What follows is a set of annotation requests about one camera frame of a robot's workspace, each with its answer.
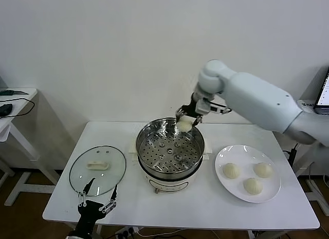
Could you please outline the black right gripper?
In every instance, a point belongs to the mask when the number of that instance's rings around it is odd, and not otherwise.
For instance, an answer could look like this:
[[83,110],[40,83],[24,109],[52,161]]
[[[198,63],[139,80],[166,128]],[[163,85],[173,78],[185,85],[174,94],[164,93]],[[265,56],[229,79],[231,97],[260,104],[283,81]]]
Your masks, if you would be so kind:
[[203,122],[203,115],[196,112],[196,100],[194,99],[194,93],[191,95],[191,101],[188,105],[182,105],[175,113],[176,121],[179,121],[183,116],[189,116],[195,118],[192,123],[193,127],[196,127]]

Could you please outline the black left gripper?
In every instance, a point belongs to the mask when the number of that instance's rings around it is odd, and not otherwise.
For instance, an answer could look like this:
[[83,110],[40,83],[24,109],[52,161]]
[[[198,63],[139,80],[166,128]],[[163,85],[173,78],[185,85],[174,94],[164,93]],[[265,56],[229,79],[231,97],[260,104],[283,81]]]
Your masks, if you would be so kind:
[[82,233],[92,233],[94,225],[100,219],[106,217],[106,214],[110,213],[116,207],[117,187],[115,185],[109,202],[103,206],[103,204],[86,200],[87,194],[96,178],[93,177],[83,188],[78,192],[78,212],[80,214],[79,221],[76,225],[76,230]]

